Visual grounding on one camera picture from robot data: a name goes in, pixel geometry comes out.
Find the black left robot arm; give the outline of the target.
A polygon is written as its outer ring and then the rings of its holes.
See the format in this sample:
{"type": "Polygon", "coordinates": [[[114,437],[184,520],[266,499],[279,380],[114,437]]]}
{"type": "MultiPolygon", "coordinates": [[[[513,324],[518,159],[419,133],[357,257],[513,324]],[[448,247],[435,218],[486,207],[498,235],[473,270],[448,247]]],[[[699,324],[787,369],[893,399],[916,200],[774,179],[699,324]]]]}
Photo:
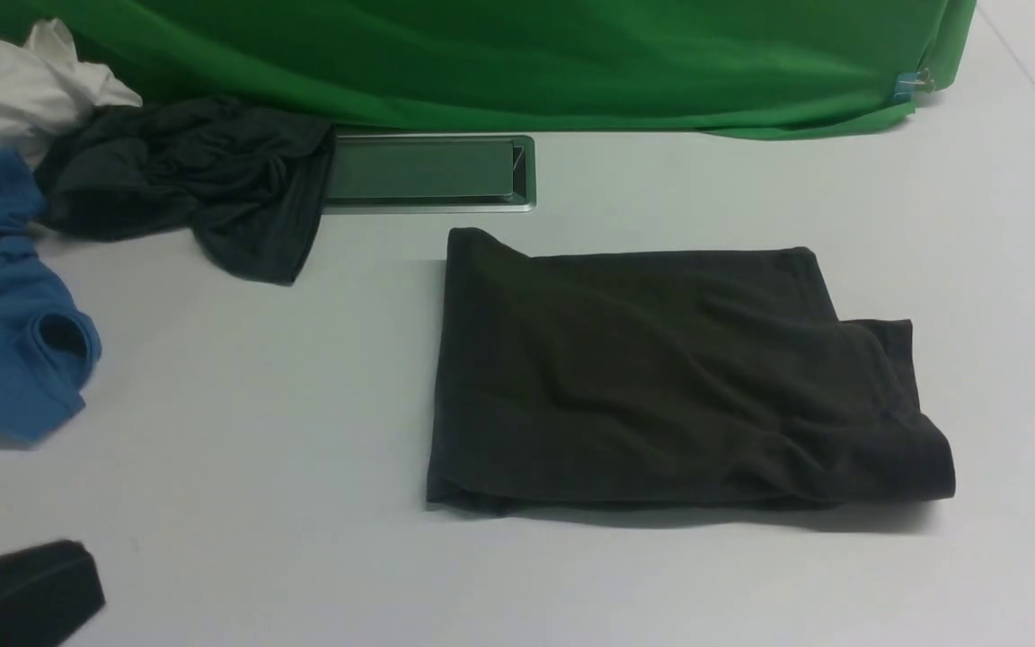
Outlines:
{"type": "Polygon", "coordinates": [[[82,542],[0,555],[0,646],[60,646],[103,606],[102,578],[82,542]]]}

